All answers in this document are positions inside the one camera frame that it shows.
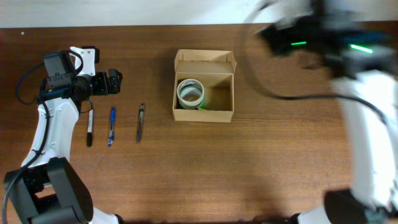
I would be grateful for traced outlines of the green tape roll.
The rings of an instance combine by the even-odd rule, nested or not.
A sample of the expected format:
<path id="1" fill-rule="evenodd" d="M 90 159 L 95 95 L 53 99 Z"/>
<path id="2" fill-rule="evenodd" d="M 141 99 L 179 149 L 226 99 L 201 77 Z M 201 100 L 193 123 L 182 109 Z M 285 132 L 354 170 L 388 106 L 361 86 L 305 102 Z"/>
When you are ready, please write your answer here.
<path id="1" fill-rule="evenodd" d="M 205 95 L 197 86 L 188 86 L 181 89 L 178 94 L 178 102 L 183 109 L 199 110 L 204 108 Z"/>

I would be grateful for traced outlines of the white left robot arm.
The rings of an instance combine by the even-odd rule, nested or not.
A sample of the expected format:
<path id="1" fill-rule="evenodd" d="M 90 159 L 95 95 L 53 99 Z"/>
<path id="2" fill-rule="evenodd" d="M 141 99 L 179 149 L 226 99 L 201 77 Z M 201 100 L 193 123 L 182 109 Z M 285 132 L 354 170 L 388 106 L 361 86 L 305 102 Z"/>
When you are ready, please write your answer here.
<path id="1" fill-rule="evenodd" d="M 123 223 L 93 205 L 90 192 L 70 164 L 73 130 L 81 104 L 91 96 L 117 94 L 122 74 L 114 68 L 98 72 L 100 51 L 94 46 L 70 47 L 43 57 L 47 78 L 39 95 L 39 121 L 27 157 L 4 178 L 7 204 L 12 203 L 22 223 Z"/>

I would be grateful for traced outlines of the black Sharpie marker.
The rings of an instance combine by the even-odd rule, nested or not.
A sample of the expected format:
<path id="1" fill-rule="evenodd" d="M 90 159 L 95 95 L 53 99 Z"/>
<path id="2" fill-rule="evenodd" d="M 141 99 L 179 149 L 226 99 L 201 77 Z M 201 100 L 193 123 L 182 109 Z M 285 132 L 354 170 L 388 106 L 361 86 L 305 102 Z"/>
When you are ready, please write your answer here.
<path id="1" fill-rule="evenodd" d="M 93 110 L 89 111 L 88 114 L 88 128 L 87 128 L 87 147 L 91 147 L 93 143 Z"/>

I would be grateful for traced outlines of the white tape roll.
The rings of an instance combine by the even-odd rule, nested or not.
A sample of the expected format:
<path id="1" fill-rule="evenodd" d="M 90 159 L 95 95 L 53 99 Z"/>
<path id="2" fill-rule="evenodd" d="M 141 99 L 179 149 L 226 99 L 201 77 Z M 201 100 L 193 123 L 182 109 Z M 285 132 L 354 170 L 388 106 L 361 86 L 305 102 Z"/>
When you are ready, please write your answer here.
<path id="1" fill-rule="evenodd" d="M 196 79 L 185 79 L 177 87 L 177 98 L 182 107 L 197 108 L 205 99 L 205 88 Z"/>

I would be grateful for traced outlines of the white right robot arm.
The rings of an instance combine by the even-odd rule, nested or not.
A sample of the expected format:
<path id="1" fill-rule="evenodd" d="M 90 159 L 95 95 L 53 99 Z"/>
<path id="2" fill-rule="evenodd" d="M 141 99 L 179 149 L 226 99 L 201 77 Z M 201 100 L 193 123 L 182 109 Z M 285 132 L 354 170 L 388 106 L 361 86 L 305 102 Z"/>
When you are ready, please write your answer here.
<path id="1" fill-rule="evenodd" d="M 333 71 L 352 145 L 351 188 L 330 190 L 317 208 L 291 223 L 387 223 L 397 216 L 397 62 L 389 36 L 345 16 L 303 16 L 289 27 L 261 30 L 276 55 L 319 53 Z"/>

